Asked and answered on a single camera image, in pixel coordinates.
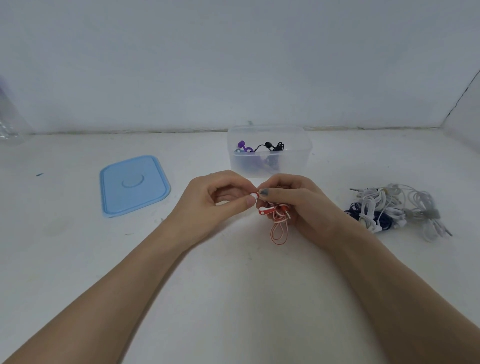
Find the forearm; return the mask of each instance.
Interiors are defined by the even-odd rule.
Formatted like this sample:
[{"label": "forearm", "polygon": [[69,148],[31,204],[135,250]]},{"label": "forearm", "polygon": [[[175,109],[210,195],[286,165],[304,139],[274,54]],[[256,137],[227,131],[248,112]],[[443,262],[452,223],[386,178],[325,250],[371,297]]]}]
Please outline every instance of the forearm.
[{"label": "forearm", "polygon": [[5,363],[116,363],[177,246],[160,225]]},{"label": "forearm", "polygon": [[367,231],[331,254],[393,363],[478,363],[480,330]]}]

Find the white table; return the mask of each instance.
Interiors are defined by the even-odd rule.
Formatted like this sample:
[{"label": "white table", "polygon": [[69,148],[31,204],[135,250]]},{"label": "white table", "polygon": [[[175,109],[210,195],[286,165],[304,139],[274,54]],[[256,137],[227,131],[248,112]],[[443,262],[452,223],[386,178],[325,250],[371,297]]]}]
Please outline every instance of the white table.
[{"label": "white table", "polygon": [[[349,187],[401,182],[433,194],[453,238],[427,243],[413,227],[379,237],[480,324],[479,155],[440,131],[309,136],[305,175],[342,208],[354,199]],[[103,217],[98,173],[143,154],[158,157],[170,195]],[[191,178],[228,168],[225,133],[39,135],[0,146],[0,361],[146,237]],[[275,246],[270,228],[252,209],[189,253],[124,362],[383,363],[362,308],[324,253],[296,231]]]}]

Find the hand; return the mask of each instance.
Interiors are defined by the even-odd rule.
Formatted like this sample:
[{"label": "hand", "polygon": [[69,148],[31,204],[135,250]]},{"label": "hand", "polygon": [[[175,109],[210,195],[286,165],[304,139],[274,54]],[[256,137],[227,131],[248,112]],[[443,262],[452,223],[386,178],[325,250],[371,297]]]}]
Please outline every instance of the hand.
[{"label": "hand", "polygon": [[257,188],[231,170],[196,177],[158,229],[168,231],[187,250],[205,238],[220,222],[255,205],[250,193]]},{"label": "hand", "polygon": [[345,233],[363,229],[306,177],[276,174],[258,189],[257,208],[265,206],[264,201],[292,205],[289,224],[295,225],[305,238],[321,248],[329,250],[330,245]]}]

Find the white wall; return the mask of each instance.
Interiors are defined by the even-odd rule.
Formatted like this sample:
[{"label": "white wall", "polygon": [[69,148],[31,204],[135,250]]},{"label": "white wall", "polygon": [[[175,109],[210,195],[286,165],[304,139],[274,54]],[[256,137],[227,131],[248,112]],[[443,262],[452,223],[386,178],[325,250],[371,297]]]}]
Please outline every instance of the white wall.
[{"label": "white wall", "polygon": [[39,132],[436,126],[478,0],[6,0],[0,75]]},{"label": "white wall", "polygon": [[452,136],[480,151],[480,75],[445,121],[445,129]]}]

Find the blue lid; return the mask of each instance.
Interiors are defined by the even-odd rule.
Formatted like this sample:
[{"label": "blue lid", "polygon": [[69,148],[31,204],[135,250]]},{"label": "blue lid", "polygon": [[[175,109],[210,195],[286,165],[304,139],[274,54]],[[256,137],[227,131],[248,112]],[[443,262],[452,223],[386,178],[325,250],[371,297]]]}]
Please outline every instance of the blue lid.
[{"label": "blue lid", "polygon": [[102,209],[112,218],[163,200],[170,184],[154,156],[110,164],[100,171]]}]

